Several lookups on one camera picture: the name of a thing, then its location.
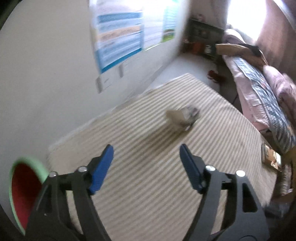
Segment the beige silver wrapper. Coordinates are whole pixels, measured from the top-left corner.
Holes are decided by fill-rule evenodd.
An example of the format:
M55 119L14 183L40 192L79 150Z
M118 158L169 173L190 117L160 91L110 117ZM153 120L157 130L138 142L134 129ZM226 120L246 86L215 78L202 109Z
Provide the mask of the beige silver wrapper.
M166 119L178 131L188 131L200 117L200 110L194 105L166 111Z

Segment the striped woven table mat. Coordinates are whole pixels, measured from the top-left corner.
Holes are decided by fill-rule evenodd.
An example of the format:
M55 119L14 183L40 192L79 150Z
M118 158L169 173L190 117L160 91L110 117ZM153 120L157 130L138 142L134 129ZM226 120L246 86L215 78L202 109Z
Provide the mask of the striped woven table mat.
M196 106L200 117L188 131L178 131L166 111L187 105ZM276 173L262 164L263 141L237 108L184 74L76 130L53 147L48 166L59 174L70 173L112 145L113 161L102 188L92 197L111 239L182 240L201 196L180 161L180 145L186 144L219 171L245 171L266 205Z

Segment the red bin with green rim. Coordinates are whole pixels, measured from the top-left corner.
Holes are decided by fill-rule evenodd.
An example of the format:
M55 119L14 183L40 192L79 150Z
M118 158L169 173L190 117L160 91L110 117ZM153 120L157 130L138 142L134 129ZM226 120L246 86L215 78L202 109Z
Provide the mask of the red bin with green rim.
M9 199L14 219L22 234L26 232L31 211L48 174L47 168L32 157L20 157L11 167Z

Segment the bed with plaid sheet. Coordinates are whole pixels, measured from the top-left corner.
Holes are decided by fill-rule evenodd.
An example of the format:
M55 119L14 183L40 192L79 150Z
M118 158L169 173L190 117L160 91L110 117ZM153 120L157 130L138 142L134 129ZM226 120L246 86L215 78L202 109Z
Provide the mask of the bed with plaid sheet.
M233 29L226 29L222 44L246 44ZM243 115L281 154L295 146L295 129L280 107L262 71L241 57L221 55L234 79Z

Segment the red slippers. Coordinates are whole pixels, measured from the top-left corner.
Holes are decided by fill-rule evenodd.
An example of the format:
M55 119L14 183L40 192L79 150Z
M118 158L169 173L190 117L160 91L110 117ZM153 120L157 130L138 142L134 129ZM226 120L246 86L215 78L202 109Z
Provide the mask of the red slippers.
M208 71L207 74L208 79L212 80L215 83L221 84L225 81L225 77L222 75L219 75L213 70Z

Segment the pink quilt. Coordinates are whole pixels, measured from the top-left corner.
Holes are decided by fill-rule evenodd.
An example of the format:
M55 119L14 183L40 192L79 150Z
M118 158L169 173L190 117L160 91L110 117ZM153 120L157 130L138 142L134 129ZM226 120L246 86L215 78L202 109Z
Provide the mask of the pink quilt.
M263 75L280 106L290 118L295 119L295 84L292 79L269 65L264 65Z

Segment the brown plush toy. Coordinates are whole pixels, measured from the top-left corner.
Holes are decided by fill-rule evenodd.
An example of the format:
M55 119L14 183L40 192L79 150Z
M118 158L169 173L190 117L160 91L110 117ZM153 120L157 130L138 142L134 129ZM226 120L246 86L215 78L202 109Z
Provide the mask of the brown plush toy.
M267 65L267 61L257 46L248 44L216 44L216 53L218 55L239 56L249 63L255 62Z

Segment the dark wooden shelf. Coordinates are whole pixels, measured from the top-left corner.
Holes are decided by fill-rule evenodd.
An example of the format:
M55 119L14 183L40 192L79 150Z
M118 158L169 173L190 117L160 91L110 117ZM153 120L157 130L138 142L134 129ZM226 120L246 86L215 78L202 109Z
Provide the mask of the dark wooden shelf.
M215 45L222 43L224 31L223 28L190 17L186 37L190 52L206 58L216 58Z

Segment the pink window curtain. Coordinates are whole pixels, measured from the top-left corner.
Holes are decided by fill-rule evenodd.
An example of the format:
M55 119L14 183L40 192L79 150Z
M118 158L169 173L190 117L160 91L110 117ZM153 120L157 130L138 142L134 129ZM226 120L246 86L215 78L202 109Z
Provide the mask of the pink window curtain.
M266 1L267 15L255 43L267 65L295 80L295 17L284 1ZM249 63L260 71L264 65Z

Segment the white wall socket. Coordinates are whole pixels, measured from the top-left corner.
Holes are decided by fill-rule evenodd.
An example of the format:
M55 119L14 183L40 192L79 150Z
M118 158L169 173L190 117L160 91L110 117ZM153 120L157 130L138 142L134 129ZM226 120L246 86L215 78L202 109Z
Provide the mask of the white wall socket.
M104 77L102 75L99 75L96 79L96 87L98 90L98 93L104 92L108 87L112 85L112 81L109 77Z

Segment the blue pinyin wall poster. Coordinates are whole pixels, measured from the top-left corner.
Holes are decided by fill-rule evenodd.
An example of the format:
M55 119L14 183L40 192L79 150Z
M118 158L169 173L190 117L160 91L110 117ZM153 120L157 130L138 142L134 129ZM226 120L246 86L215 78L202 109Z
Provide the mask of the blue pinyin wall poster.
M143 49L139 1L89 1L94 55L104 73Z

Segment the white chart wall poster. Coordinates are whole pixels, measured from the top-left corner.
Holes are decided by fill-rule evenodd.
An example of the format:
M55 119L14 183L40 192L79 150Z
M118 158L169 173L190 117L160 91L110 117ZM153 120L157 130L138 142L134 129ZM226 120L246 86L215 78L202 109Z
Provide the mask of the white chart wall poster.
M164 1L143 1L144 50L157 46L162 41L164 13Z

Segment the green chart wall poster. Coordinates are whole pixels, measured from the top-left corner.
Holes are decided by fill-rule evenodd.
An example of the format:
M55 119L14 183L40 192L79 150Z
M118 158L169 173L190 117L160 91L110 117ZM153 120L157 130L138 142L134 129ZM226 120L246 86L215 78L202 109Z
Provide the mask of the green chart wall poster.
M162 43L174 39L176 34L178 9L174 6L167 8L164 14Z

